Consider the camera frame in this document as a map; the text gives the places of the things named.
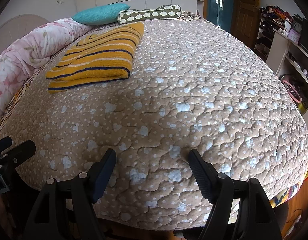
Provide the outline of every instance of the folded yellow sweater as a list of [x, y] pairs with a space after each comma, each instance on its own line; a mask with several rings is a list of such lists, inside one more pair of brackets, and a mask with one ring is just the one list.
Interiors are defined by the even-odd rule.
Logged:
[[49, 93], [129, 78], [143, 34], [143, 23], [133, 23], [101, 35], [88, 35], [75, 43], [58, 65], [46, 73], [51, 80]]

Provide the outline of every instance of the rolled blanket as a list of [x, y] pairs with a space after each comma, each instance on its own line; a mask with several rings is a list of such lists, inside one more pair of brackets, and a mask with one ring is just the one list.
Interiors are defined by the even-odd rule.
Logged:
[[143, 34], [143, 23], [134, 23], [101, 35], [88, 35], [46, 73], [46, 78], [51, 80], [49, 93], [129, 78]]

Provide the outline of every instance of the wall outlet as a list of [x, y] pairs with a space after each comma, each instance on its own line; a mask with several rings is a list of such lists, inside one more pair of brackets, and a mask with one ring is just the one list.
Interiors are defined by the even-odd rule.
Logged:
[[64, 0], [57, 0], [56, 2], [57, 4], [61, 4], [61, 3], [64, 3]]

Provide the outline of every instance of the green patterned bolster pillow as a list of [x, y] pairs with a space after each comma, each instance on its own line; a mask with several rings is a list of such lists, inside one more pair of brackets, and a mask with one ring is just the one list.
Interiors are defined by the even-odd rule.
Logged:
[[155, 19], [178, 19], [182, 14], [181, 7], [179, 5], [164, 5], [157, 9], [147, 10], [123, 10], [119, 12], [117, 21], [120, 24], [135, 23], [145, 20]]

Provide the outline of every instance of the quilted bedspread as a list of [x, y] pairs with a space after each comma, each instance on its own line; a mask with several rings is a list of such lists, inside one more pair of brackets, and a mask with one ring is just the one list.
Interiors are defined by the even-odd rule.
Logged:
[[257, 178], [269, 199], [303, 181], [304, 120], [267, 65], [215, 25], [185, 13], [145, 21], [128, 80], [51, 95], [45, 73], [65, 51], [25, 84], [0, 120], [0, 138], [36, 144], [18, 169], [32, 187], [70, 179], [113, 148], [117, 165], [94, 205], [97, 216], [173, 230], [202, 226], [212, 207], [187, 163], [193, 148], [233, 179]]

